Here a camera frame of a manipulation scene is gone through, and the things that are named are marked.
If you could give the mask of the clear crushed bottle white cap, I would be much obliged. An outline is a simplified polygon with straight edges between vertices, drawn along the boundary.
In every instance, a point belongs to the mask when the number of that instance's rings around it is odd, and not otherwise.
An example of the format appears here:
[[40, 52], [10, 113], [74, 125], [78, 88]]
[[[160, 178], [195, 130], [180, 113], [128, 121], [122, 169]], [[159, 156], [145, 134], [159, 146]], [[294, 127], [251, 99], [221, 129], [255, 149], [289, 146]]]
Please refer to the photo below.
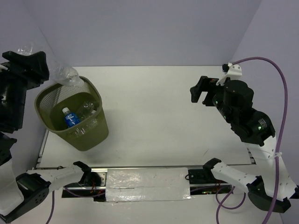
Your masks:
[[43, 51], [46, 54], [50, 77], [56, 83], [64, 86], [83, 86], [84, 81], [79, 77], [77, 70], [56, 57], [50, 47], [30, 42], [18, 48], [17, 53], [29, 56], [39, 51]]

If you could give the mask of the blue label plastic bottle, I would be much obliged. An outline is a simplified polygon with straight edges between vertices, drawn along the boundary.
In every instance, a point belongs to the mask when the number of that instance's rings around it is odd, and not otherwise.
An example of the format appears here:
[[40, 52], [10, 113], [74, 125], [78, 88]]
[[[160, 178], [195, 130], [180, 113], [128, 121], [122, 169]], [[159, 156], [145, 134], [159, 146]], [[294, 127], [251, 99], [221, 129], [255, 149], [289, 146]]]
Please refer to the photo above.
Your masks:
[[64, 121], [68, 127], [73, 127], [81, 122], [79, 117], [71, 112], [68, 107], [63, 108], [62, 112], [64, 114]]

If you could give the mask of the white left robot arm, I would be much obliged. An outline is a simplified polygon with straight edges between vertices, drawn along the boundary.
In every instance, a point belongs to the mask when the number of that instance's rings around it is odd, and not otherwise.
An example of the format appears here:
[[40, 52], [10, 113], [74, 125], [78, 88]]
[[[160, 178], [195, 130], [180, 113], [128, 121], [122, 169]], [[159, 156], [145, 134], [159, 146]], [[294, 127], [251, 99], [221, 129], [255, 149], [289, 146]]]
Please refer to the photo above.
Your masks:
[[81, 161], [67, 167], [44, 170], [16, 170], [21, 156], [41, 146], [34, 127], [25, 140], [22, 130], [26, 97], [30, 90], [48, 81], [50, 72], [43, 51], [20, 55], [7, 51], [0, 65], [0, 218], [11, 223], [40, 205], [49, 194], [69, 184], [86, 186], [101, 181], [100, 176]]

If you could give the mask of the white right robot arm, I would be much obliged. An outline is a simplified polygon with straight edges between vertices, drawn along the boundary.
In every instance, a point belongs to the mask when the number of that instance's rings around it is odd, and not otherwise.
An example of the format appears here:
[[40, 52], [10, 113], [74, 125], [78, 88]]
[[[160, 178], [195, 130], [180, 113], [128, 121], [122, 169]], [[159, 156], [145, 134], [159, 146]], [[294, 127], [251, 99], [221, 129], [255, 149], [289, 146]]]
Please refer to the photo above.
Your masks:
[[278, 194], [273, 212], [286, 212], [291, 206], [289, 200], [299, 197], [299, 187], [291, 180], [281, 158], [279, 178], [276, 178], [277, 140], [271, 119], [252, 107], [254, 92], [245, 82], [230, 78], [226, 79], [224, 85], [217, 85], [217, 82], [217, 78], [201, 76], [198, 83], [190, 89], [191, 102], [197, 103], [201, 93], [207, 93], [203, 105], [217, 108], [225, 121], [231, 125], [231, 130], [252, 154], [260, 173], [246, 174], [213, 158], [203, 165], [203, 175], [200, 179], [207, 182], [220, 180], [239, 188], [263, 211], [269, 210], [275, 182], [278, 181]]

